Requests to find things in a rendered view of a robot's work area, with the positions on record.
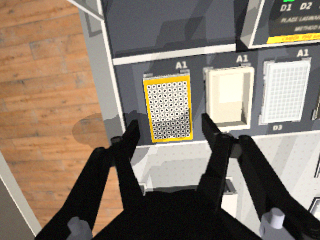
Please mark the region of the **dark grey rectangular nest with label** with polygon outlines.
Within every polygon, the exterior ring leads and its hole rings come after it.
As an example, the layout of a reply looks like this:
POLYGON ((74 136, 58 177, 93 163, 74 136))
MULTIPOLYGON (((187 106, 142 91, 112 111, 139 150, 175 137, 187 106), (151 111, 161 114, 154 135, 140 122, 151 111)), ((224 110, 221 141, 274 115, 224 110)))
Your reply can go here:
POLYGON ((318 159, 318 163, 317 163, 317 167, 316 167, 314 178, 316 178, 316 179, 320 178, 320 155, 319 155, 319 159, 318 159))

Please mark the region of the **grey base plate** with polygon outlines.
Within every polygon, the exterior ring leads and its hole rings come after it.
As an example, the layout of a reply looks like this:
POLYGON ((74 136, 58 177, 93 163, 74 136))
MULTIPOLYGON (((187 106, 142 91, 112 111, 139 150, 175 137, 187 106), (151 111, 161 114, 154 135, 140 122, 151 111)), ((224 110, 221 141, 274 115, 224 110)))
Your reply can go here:
MULTIPOLYGON (((253 139, 278 177, 303 207, 320 197, 320 179, 314 178, 320 155, 320 132, 253 139)), ((147 191, 172 193, 197 188, 211 156, 208 143, 136 148, 131 159, 135 177, 147 191)), ((259 237, 260 221, 238 165, 229 158, 227 176, 237 195, 235 218, 259 237)))

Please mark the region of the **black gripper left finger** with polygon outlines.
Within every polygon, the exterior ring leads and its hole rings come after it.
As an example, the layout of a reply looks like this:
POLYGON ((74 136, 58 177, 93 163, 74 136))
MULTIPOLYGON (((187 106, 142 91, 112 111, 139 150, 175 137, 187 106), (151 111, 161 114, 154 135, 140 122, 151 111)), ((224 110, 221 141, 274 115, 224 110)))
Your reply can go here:
POLYGON ((112 146, 106 149, 105 147, 95 148, 62 208, 42 228, 34 240, 90 240, 93 238, 92 230, 110 167, 114 166, 116 166, 130 240, 154 240, 153 218, 130 163, 139 139, 137 119, 131 121, 122 136, 110 139, 112 146))

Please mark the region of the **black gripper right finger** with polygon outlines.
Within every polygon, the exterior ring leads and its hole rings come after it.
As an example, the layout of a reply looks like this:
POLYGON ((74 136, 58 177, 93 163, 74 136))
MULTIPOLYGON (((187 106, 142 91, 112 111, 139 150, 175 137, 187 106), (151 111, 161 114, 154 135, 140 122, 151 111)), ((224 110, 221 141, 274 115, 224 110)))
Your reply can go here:
POLYGON ((211 240, 233 158, 260 220, 262 240, 320 240, 320 221, 290 195, 253 138, 221 132, 207 113, 201 113, 201 120, 212 153, 184 217, 186 239, 211 240))

